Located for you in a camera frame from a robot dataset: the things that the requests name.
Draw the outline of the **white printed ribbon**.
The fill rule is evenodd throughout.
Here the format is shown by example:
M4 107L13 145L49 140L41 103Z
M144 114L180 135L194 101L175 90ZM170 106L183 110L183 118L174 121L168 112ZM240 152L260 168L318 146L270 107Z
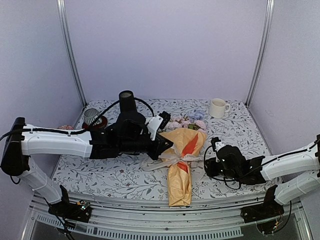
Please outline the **white printed ribbon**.
M159 156L158 162L154 163L150 157L145 158L141 163L140 167L143 171L150 172L157 169L170 167L177 164L178 162L185 162L191 164L191 172L195 176L195 181L201 180L205 175L203 166L203 159L200 156L194 156L187 153L184 156L180 156L177 148L171 147L169 150L173 150L173 153L162 153Z

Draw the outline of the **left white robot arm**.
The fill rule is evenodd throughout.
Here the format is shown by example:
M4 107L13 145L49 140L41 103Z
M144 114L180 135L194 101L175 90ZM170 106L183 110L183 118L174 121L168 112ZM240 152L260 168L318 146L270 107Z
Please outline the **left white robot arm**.
M123 154L145 153L151 159L173 146L173 142L161 136L171 116L167 112L146 119L136 111L121 112L115 123L104 129L88 127L81 130L41 128L26 124L18 117L6 139L0 163L2 171L26 182L63 216L74 213L68 193L53 182L33 160L36 155L71 155L93 160L117 158Z

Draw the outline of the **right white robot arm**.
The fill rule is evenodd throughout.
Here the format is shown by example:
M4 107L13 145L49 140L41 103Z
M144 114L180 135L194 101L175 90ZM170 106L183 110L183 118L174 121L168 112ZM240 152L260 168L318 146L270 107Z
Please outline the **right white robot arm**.
M278 155L258 156L246 159L236 146L211 139L210 148L215 156L204 157L204 171L214 180L238 182L240 185L264 184L279 177L299 173L290 181L276 184L265 193L264 203L258 213L269 218L291 200L316 190L320 186L320 140L307 146Z

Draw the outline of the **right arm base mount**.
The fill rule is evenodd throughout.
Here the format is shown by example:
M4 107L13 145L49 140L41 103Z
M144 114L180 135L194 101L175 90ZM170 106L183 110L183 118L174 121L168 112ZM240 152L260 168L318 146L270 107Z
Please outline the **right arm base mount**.
M278 185L274 185L267 190L263 203L241 208L240 216L245 223L260 221L284 214L283 205L275 201L275 191L277 187Z

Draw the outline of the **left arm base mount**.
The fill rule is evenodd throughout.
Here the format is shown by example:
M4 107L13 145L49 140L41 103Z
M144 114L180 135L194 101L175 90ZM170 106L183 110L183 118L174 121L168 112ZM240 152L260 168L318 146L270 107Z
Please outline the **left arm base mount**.
M48 213L63 219L88 223L92 213L91 204L85 200L72 203L69 200L68 191L62 185L60 185L60 189L62 194L61 201L55 204L50 203L48 205Z

